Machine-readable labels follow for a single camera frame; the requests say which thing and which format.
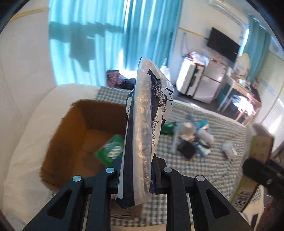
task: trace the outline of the air conditioner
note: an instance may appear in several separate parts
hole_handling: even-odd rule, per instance
[[[213,8],[221,11],[223,14],[228,16],[230,19],[232,19],[234,22],[236,22],[238,25],[247,27],[248,25],[248,18],[245,14],[239,12],[237,9],[232,7],[231,5],[225,3],[222,0],[209,0],[209,5]]]

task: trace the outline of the wall-mounted tv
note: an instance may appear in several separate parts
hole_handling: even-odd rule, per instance
[[[240,46],[236,42],[214,27],[212,27],[207,47],[217,51],[233,63],[236,61],[240,49]]]

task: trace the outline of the packaged item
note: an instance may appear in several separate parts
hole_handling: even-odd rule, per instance
[[[209,128],[209,122],[208,120],[203,120],[197,123],[199,128],[202,128],[203,130],[210,132]]]
[[[192,114],[187,115],[186,119],[192,123],[193,130],[195,130],[200,139],[204,140],[209,145],[214,143],[214,137],[195,122]]]
[[[182,123],[179,130],[179,136],[185,141],[195,141],[195,132],[192,123]]]
[[[117,157],[122,155],[124,139],[120,135],[114,135],[95,156],[106,166],[110,167]]]
[[[209,146],[202,144],[201,142],[194,143],[196,152],[202,157],[205,158],[211,153],[211,149]]]
[[[231,141],[223,144],[222,151],[227,159],[235,158],[238,155]]]
[[[121,208],[151,198],[151,161],[160,131],[172,111],[174,88],[159,68],[141,58],[134,90],[126,99],[128,115],[117,203]]]
[[[161,135],[173,136],[177,122],[165,123],[161,128]]]

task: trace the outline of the barcode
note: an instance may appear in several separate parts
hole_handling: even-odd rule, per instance
[[[250,198],[250,196],[251,196],[250,192],[240,190],[238,196],[234,200],[233,206],[238,208],[243,208],[246,202],[248,201],[248,199]]]

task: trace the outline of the cardboard box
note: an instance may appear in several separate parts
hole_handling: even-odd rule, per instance
[[[266,163],[271,156],[274,138],[260,124],[254,124],[256,135],[252,137],[249,157],[253,157]],[[238,212],[242,212],[249,204],[255,194],[259,184],[246,176],[242,176],[236,188],[236,192],[231,199],[231,204]]]
[[[73,103],[50,141],[41,167],[42,182],[58,192],[73,176],[95,176],[106,166],[95,152],[114,135],[125,136],[125,105],[94,100]],[[133,214],[140,214],[137,206]]]

